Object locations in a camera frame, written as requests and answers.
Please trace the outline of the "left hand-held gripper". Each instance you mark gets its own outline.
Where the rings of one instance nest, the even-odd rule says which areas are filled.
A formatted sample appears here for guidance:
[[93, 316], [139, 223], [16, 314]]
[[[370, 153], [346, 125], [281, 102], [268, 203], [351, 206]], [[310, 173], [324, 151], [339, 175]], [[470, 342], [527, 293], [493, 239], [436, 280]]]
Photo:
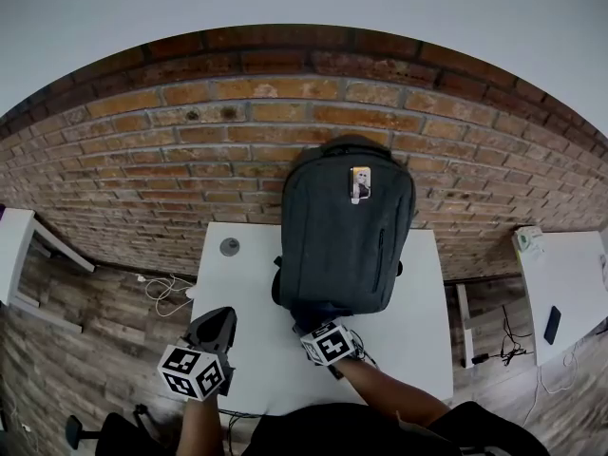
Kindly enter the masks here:
[[[236, 329], [236, 311], [232, 307], [217, 308], [193, 320], [183, 340], [201, 350], [227, 353]], [[226, 395], [234, 374], [223, 354], [176, 345], [166, 347], [157, 370], [172, 393], [200, 402], [214, 394]]]

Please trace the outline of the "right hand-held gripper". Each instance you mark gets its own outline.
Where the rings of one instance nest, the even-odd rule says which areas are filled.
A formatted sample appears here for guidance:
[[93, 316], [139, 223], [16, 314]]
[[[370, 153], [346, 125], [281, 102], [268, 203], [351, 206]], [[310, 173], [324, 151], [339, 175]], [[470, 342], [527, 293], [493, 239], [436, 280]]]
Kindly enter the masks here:
[[366, 351], [361, 336], [340, 322], [330, 321], [314, 331], [309, 326], [295, 323], [293, 331], [300, 338], [308, 359], [316, 366], [327, 368], [336, 380], [341, 380], [343, 374], [334, 364], [344, 358], [369, 362], [378, 367]]

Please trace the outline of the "dark grey backpack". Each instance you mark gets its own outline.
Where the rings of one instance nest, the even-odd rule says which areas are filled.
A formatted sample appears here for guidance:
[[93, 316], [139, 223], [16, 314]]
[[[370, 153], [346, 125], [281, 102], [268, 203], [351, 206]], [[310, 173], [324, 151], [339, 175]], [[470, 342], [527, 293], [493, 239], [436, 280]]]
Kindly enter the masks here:
[[[351, 203], [355, 166], [371, 170], [371, 196], [358, 204]], [[384, 145], [345, 135], [305, 149], [283, 184], [275, 304], [383, 311], [403, 271], [415, 206], [410, 172]]]

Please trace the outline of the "person's right forearm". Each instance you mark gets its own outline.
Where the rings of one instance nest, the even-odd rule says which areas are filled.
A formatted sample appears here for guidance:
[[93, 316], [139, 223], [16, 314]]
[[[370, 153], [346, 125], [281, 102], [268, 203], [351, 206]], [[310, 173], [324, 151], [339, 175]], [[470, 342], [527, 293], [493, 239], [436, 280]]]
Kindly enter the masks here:
[[450, 411], [431, 394], [396, 380], [364, 361], [343, 358], [334, 366], [371, 408], [389, 418], [428, 427]]

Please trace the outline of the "person's left forearm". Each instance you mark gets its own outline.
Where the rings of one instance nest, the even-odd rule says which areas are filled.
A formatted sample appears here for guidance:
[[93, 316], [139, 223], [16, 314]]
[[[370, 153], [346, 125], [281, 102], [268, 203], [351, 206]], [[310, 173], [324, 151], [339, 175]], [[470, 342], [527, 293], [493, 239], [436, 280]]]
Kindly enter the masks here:
[[218, 398], [190, 399], [186, 405], [176, 456], [224, 456]]

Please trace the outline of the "white square table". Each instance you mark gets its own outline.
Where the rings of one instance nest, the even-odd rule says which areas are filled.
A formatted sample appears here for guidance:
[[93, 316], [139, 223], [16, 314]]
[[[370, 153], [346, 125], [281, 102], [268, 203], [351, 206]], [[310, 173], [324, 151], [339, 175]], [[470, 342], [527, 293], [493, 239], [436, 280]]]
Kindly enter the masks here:
[[[224, 256], [225, 238], [240, 243], [235, 256]], [[361, 403], [344, 380], [315, 366], [293, 331], [291, 315], [272, 300], [281, 253], [277, 225], [211, 223], [206, 232], [194, 290], [193, 317], [221, 307], [237, 314], [237, 330], [228, 358], [235, 369], [221, 409], [282, 415], [309, 405]], [[349, 317], [345, 326], [358, 333], [381, 371], [440, 400], [453, 395], [452, 352], [447, 301], [435, 236], [411, 230], [401, 255], [388, 307]]]

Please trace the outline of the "person's black clothing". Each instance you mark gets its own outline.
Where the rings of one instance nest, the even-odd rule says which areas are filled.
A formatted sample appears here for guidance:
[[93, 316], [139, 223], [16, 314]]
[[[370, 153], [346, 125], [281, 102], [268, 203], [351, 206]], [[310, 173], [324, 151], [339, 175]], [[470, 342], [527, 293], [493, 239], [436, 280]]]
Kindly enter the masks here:
[[365, 405], [309, 406], [260, 419], [242, 456], [550, 456], [526, 429], [475, 402], [429, 427]]

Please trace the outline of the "black office chair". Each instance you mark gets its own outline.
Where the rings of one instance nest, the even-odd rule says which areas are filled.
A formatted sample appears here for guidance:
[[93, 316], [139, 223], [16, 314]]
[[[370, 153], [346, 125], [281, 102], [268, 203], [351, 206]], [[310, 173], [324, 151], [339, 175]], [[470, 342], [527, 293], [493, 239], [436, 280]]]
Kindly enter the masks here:
[[83, 423], [70, 415], [65, 425], [66, 442], [77, 450], [83, 440], [95, 440], [95, 456], [176, 456], [177, 440], [160, 439], [161, 425], [146, 405], [136, 405], [132, 415], [135, 423], [111, 412], [99, 430], [85, 430]]

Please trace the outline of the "photo card tag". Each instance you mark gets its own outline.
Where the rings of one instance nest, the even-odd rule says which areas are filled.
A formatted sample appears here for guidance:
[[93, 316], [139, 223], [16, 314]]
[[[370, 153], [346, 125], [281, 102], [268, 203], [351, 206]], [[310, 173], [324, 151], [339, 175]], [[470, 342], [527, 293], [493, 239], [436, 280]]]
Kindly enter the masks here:
[[367, 166], [355, 166], [351, 169], [351, 203], [371, 197], [371, 169]]

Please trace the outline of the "small white side table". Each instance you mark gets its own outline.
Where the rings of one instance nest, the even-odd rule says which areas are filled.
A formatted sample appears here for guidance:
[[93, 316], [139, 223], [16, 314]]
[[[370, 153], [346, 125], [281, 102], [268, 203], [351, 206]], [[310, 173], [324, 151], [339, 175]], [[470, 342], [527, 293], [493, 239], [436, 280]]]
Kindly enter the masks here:
[[36, 243], [35, 235], [84, 270], [90, 273], [95, 271], [91, 262], [37, 220], [33, 210], [6, 208], [0, 220], [0, 303], [7, 307], [13, 306], [72, 333], [81, 333], [83, 328], [80, 325], [43, 311], [37, 300], [22, 294], [18, 289], [29, 246]]

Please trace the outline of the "white green tissue box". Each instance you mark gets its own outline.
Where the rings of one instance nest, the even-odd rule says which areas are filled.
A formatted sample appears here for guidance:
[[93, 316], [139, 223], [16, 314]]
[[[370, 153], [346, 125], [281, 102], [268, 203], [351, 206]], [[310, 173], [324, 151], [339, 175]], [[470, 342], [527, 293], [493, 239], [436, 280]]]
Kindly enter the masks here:
[[545, 253], [544, 235], [539, 226], [524, 226], [514, 233], [517, 250], [521, 254], [540, 257]]

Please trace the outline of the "black phone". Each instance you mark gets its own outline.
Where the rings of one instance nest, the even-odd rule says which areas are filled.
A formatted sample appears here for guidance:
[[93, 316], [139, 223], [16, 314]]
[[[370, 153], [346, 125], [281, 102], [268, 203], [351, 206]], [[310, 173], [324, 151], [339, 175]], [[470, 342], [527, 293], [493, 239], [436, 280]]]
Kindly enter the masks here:
[[560, 323], [561, 311], [556, 306], [552, 306], [543, 334], [543, 339], [550, 346], [552, 346], [555, 342]]

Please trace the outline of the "white standing desk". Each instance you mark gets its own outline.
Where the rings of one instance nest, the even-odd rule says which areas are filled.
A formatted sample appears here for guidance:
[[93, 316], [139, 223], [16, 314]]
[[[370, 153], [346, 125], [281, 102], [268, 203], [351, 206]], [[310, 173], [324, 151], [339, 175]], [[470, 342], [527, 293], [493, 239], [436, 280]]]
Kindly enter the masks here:
[[[466, 283], [456, 284], [464, 335], [462, 365], [465, 368], [487, 359], [485, 355], [474, 353], [473, 330], [492, 320], [506, 320], [524, 308], [530, 314], [532, 325], [526, 338], [534, 344], [532, 352], [539, 367], [574, 346], [608, 318], [608, 287], [602, 281], [599, 264], [599, 256], [605, 254], [608, 257], [608, 254], [599, 232], [543, 232], [545, 253], [539, 257], [521, 254], [517, 250], [514, 233], [512, 243], [522, 274], [524, 298], [472, 315]], [[561, 311], [561, 320], [555, 342], [550, 346], [543, 334], [552, 306]]]

